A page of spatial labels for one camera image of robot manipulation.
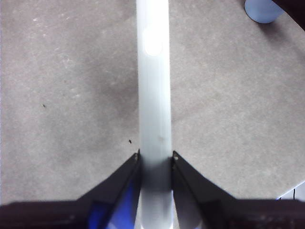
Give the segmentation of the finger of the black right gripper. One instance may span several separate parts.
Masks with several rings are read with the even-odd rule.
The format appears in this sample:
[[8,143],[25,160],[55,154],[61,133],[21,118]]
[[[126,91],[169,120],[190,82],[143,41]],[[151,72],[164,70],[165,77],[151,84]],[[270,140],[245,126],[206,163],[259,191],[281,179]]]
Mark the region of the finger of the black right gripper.
[[305,31],[305,0],[273,0]]

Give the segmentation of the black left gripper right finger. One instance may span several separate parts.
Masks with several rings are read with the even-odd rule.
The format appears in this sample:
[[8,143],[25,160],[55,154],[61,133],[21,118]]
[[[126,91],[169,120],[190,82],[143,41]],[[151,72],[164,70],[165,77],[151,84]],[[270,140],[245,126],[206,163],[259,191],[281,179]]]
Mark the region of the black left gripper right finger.
[[305,203],[239,199],[205,178],[179,153],[172,157],[172,190],[182,229],[303,229]]

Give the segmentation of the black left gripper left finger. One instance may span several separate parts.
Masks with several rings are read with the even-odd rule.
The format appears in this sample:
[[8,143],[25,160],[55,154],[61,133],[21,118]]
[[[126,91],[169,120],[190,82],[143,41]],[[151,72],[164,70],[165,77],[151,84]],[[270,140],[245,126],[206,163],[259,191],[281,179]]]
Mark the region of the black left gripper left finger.
[[134,153],[78,199],[12,202],[0,207],[2,229],[133,229],[141,189],[141,155]]

